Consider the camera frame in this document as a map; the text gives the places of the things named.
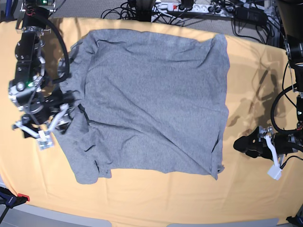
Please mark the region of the grey t-shirt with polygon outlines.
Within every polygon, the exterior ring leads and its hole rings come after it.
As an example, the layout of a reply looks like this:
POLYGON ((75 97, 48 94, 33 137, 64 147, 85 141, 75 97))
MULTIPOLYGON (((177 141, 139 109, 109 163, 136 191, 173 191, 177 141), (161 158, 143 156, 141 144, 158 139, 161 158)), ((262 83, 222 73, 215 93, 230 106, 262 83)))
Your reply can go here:
POLYGON ((230 67, 227 40, 126 29, 90 31, 71 47, 72 121, 55 132, 76 181, 113 169, 217 178, 230 67))

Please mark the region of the blue red table clamp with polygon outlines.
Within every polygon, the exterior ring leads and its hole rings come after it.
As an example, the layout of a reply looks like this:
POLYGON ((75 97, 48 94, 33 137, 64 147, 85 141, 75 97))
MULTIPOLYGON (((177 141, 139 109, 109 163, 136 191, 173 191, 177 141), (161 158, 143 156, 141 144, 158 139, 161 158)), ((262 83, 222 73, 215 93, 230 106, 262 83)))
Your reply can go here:
POLYGON ((0 188, 0 204, 5 205, 9 209, 19 206, 30 201, 29 196, 18 194, 14 195, 9 189, 1 187, 0 188))

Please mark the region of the black power adapter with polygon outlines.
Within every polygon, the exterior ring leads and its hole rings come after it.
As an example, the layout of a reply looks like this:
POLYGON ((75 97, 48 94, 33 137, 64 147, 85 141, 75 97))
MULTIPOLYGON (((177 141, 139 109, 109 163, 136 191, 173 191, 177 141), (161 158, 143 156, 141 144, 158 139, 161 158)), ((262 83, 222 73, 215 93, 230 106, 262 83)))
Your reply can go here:
POLYGON ((238 7, 235 10, 234 18, 247 22, 249 24, 257 25, 257 26, 264 26, 267 23, 267 15, 264 11, 256 8, 245 8, 245 7, 238 7))

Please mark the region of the yellow table cloth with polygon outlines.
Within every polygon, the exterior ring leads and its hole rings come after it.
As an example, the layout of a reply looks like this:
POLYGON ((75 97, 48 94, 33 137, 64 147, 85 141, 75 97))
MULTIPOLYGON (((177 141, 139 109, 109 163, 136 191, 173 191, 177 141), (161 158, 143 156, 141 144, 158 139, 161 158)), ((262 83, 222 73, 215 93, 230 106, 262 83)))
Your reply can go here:
POLYGON ((230 59, 226 104, 230 115, 223 141, 224 171, 208 175, 116 169, 109 179, 77 183, 59 146, 40 151, 12 124, 20 112, 8 98, 14 77, 15 23, 0 25, 0 175, 14 194, 29 204, 62 213, 108 220, 115 227, 164 227, 171 223, 215 224, 278 218, 284 223, 303 203, 303 163, 292 158, 279 180, 271 161, 248 158, 233 143, 257 125, 269 122, 281 80, 290 84, 283 49, 227 38, 230 59))

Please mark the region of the white power strip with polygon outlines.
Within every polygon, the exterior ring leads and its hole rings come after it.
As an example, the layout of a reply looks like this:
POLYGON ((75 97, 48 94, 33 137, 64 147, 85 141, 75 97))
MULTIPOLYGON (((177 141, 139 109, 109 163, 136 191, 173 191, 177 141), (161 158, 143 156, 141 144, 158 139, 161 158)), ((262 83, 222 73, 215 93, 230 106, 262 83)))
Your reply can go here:
POLYGON ((156 2, 153 7, 154 13, 163 13, 172 17, 201 18, 202 16, 226 17, 232 18, 233 14, 227 12, 221 6, 194 4, 191 9, 180 8, 180 3, 174 2, 156 2))

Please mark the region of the black clamp right corner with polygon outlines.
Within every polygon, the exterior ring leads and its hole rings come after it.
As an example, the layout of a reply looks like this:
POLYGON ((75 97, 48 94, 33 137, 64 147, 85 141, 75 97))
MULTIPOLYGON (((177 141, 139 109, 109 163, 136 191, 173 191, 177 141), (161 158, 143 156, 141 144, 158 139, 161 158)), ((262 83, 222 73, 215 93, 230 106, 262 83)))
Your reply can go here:
POLYGON ((287 217, 286 221, 295 227, 303 227, 303 217, 296 215, 295 217, 287 217))

